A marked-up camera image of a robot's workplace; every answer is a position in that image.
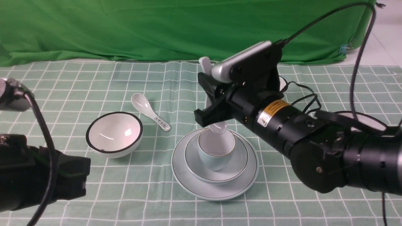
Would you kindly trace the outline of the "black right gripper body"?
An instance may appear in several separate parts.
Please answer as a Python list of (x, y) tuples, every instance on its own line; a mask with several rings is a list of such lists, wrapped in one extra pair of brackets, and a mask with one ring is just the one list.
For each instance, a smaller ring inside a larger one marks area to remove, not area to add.
[(227, 95), (234, 119), (253, 121), (259, 107), (270, 92), (279, 91), (277, 64), (282, 58), (283, 42), (274, 42), (270, 47), (240, 63), (230, 70), (234, 79), (234, 91)]

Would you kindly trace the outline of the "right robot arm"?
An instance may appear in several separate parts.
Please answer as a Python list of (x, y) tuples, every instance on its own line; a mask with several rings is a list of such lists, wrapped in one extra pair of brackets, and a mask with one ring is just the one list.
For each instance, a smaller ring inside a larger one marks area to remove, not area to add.
[(264, 41), (216, 64), (197, 82), (211, 105), (201, 127), (237, 120), (288, 158), (299, 180), (320, 193), (351, 186), (401, 195), (401, 128), (376, 130), (318, 110), (310, 117), (283, 100), (277, 64), (284, 41)]

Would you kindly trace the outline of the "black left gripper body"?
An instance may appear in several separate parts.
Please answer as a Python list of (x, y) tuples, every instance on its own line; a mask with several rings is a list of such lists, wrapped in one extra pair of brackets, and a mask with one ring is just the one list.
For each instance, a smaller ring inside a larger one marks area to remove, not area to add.
[[(58, 175), (50, 203), (86, 195), (91, 160), (56, 151)], [(0, 210), (16, 211), (39, 205), (49, 180), (46, 147), (27, 145), (19, 134), (2, 134), (0, 143)]]

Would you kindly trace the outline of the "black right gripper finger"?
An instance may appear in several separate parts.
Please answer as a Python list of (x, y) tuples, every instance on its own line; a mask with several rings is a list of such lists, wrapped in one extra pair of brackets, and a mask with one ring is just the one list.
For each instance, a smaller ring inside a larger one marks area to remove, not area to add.
[(234, 91), (233, 83), (219, 82), (206, 73), (198, 73), (197, 82), (209, 98), (220, 98)]
[(207, 127), (214, 123), (232, 120), (232, 109), (225, 96), (220, 96), (211, 105), (203, 110), (194, 111), (195, 121), (201, 127)]

